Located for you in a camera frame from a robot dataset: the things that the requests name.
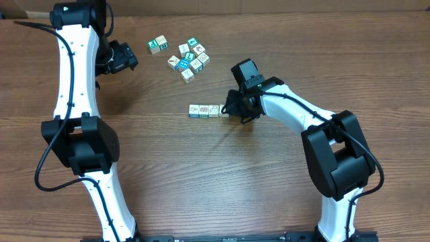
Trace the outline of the lone plain wooden block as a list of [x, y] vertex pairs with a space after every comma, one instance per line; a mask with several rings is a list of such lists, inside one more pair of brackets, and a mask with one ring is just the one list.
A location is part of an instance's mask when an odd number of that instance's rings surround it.
[[223, 104], [220, 104], [220, 105], [219, 105], [219, 113], [218, 113], [218, 116], [219, 116], [219, 117], [224, 117], [224, 118], [229, 117], [229, 114], [224, 114], [224, 113], [222, 112], [223, 108], [224, 108], [224, 105], [223, 105]]

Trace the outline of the green-top wooden block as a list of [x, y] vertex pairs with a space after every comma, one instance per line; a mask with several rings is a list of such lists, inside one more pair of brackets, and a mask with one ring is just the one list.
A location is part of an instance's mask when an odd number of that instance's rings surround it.
[[198, 39], [195, 37], [192, 37], [190, 39], [187, 40], [187, 45], [189, 46], [190, 49], [192, 49], [194, 46], [198, 45]]
[[156, 54], [161, 51], [160, 46], [155, 39], [148, 41], [147, 44], [151, 54]]
[[219, 117], [219, 106], [218, 105], [209, 105], [208, 106], [208, 115], [210, 118]]

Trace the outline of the wooden block green edge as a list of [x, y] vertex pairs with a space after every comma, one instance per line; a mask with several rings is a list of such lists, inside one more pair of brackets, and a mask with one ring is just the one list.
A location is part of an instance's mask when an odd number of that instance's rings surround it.
[[199, 114], [200, 118], [208, 118], [209, 117], [209, 106], [199, 105], [198, 114]]

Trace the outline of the wooden block blue edge lowest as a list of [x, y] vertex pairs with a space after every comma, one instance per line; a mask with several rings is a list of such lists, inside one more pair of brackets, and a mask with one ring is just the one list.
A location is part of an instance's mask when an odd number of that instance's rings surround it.
[[190, 118], [199, 118], [199, 105], [190, 104], [189, 105], [189, 117]]

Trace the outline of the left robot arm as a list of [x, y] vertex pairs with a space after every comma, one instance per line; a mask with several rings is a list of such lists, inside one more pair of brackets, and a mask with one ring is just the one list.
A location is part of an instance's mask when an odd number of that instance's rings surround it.
[[134, 69], [127, 43], [108, 41], [114, 28], [105, 1], [57, 3], [50, 12], [60, 53], [59, 91], [53, 119], [41, 125], [48, 150], [70, 168], [89, 192], [100, 219], [101, 241], [139, 241], [118, 179], [120, 144], [99, 115], [99, 75]]

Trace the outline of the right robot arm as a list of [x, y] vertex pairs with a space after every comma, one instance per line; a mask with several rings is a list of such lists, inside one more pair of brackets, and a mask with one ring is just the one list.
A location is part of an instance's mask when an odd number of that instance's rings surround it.
[[356, 116], [312, 105], [281, 79], [266, 79], [246, 59], [231, 69], [239, 88], [228, 92], [222, 113], [246, 124], [262, 115], [275, 118], [301, 136], [309, 176], [322, 195], [322, 211], [313, 231], [286, 232], [280, 241], [377, 241], [353, 221], [359, 198], [378, 191], [384, 172]]

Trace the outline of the plain wooden block green side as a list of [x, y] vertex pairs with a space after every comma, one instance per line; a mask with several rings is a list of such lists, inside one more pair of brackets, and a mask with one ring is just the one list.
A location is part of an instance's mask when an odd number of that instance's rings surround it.
[[169, 45], [164, 35], [156, 37], [155, 40], [157, 41], [157, 44], [159, 45], [160, 50], [164, 50], [168, 48]]

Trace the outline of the wooden block pencil picture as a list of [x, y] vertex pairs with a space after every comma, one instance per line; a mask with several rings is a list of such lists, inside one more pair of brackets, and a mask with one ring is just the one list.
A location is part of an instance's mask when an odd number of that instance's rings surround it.
[[177, 58], [175, 55], [173, 55], [172, 57], [169, 58], [169, 60], [167, 61], [167, 64], [174, 71], [178, 71], [179, 62], [180, 62], [180, 59]]

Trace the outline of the plain wooden block centre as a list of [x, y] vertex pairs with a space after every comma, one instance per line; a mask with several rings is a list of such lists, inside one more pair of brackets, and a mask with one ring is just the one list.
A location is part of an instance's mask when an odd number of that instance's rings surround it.
[[202, 62], [198, 59], [198, 58], [195, 58], [194, 60], [192, 60], [191, 62], [190, 62], [190, 64], [189, 64], [189, 68], [195, 73], [195, 74], [197, 74], [197, 73], [199, 73], [203, 68], [204, 68], [204, 66], [203, 66], [203, 64], [202, 64]]

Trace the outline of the wooden block brown picture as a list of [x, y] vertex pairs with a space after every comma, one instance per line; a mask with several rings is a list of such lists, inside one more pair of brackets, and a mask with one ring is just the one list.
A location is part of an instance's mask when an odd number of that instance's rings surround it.
[[205, 67], [210, 62], [210, 57], [203, 52], [198, 56], [198, 60], [202, 63], [203, 67]]

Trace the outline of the plain wooden block upper middle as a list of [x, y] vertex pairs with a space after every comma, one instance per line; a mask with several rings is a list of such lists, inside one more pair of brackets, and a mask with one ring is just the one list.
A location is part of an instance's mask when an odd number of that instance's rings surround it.
[[181, 57], [184, 58], [186, 56], [186, 53], [189, 52], [188, 44], [181, 44], [178, 47]]

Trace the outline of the blue-top wooden block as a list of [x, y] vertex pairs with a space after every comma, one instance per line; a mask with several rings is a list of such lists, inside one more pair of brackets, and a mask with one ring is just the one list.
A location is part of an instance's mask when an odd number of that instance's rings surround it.
[[186, 59], [181, 59], [180, 61], [179, 61], [179, 63], [178, 63], [178, 70], [179, 71], [184, 71], [184, 70], [186, 70], [186, 69], [188, 69], [189, 68], [189, 64], [190, 64], [190, 61], [189, 60], [186, 60]]

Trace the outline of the plain wooden block lower middle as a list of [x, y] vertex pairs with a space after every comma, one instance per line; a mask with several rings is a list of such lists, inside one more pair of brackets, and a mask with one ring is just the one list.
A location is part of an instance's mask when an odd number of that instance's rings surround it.
[[186, 69], [186, 70], [182, 71], [181, 77], [186, 83], [193, 81], [195, 78], [194, 73], [192, 72], [191, 69]]

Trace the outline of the green letter wooden block centre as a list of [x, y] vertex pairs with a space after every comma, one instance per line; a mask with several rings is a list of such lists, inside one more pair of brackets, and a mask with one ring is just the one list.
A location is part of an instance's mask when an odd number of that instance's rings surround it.
[[193, 52], [186, 52], [184, 59], [187, 61], [193, 61], [196, 58], [196, 54]]

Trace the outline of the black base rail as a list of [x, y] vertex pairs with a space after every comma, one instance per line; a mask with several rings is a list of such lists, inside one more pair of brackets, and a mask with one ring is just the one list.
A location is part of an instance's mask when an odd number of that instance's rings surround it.
[[135, 238], [127, 239], [136, 242], [323, 242], [325, 239], [317, 231], [286, 232], [283, 235], [245, 235], [245, 236], [208, 236], [208, 237], [173, 237], [142, 236], [139, 233]]

